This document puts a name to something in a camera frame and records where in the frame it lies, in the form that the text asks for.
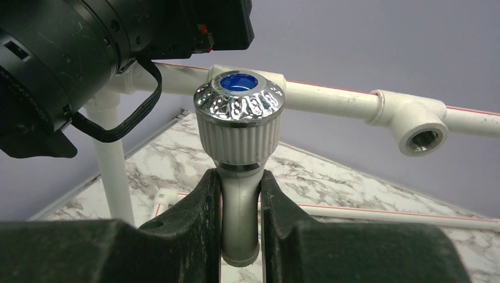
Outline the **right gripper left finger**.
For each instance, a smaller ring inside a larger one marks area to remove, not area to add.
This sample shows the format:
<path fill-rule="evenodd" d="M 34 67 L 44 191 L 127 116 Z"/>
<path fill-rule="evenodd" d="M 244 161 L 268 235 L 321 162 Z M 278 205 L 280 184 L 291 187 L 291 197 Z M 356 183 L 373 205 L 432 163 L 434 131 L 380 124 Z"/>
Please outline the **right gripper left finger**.
<path fill-rule="evenodd" d="M 221 184 L 209 169 L 135 228 L 118 219 L 1 223 L 2 282 L 219 282 Z"/>

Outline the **white PVC pipe frame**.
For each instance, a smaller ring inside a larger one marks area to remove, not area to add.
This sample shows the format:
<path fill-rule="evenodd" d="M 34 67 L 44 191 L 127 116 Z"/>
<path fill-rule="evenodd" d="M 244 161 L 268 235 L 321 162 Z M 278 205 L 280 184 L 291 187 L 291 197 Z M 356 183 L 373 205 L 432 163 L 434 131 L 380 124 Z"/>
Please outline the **white PVC pipe frame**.
<path fill-rule="evenodd" d="M 199 68 L 155 63 L 153 71 L 159 73 L 159 78 L 154 78 L 146 67 L 134 65 L 115 76 L 84 108 L 99 127 L 115 127 L 121 94 L 157 90 L 160 94 L 194 96 L 201 85 L 231 70 L 252 71 L 278 84 L 285 93 L 284 110 L 347 117 L 387 128 L 406 156 L 420 157 L 436 151 L 451 132 L 499 137 L 497 113 L 451 107 L 439 100 L 386 90 L 360 93 L 299 83 L 286 80 L 282 74 L 224 65 Z"/>

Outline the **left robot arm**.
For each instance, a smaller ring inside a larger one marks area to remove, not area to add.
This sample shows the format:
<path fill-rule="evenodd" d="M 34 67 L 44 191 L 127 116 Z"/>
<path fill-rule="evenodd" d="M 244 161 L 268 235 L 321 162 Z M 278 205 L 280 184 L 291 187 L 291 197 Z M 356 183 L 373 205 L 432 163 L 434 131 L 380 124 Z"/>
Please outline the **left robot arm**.
<path fill-rule="evenodd" d="M 155 60 L 245 50 L 251 1 L 2 1 L 1 150 L 26 159 L 72 158 L 63 131 L 73 125 L 105 143 L 136 127 L 160 98 Z M 113 77 L 139 63 L 153 93 L 106 130 L 79 109 Z"/>

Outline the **white faucet chrome knob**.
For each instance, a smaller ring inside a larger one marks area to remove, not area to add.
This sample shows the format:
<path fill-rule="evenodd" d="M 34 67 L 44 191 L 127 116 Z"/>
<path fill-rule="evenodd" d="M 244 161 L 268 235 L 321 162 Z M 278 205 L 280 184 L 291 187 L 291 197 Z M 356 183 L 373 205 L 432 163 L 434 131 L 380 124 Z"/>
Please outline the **white faucet chrome knob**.
<path fill-rule="evenodd" d="M 259 184 L 278 146 L 285 93 L 275 82 L 247 70 L 220 73 L 193 96 L 200 142 L 221 180 L 221 249 L 235 267 L 259 254 Z"/>

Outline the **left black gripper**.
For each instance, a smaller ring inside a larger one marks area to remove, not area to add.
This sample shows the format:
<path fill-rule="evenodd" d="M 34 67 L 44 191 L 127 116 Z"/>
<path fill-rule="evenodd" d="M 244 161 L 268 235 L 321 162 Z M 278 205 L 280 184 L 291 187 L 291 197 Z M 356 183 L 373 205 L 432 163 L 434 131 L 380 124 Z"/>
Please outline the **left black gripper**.
<path fill-rule="evenodd" d="M 246 50 L 254 39 L 251 1 L 117 1 L 130 51 L 150 60 Z"/>

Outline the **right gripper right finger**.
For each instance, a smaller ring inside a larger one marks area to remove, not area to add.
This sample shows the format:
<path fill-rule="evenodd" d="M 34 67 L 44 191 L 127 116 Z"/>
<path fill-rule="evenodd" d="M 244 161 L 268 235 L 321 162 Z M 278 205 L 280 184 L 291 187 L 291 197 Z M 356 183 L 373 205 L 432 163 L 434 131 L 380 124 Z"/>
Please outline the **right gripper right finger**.
<path fill-rule="evenodd" d="M 470 282 L 453 242 L 431 225 L 320 222 L 265 171 L 261 180 L 265 282 Z"/>

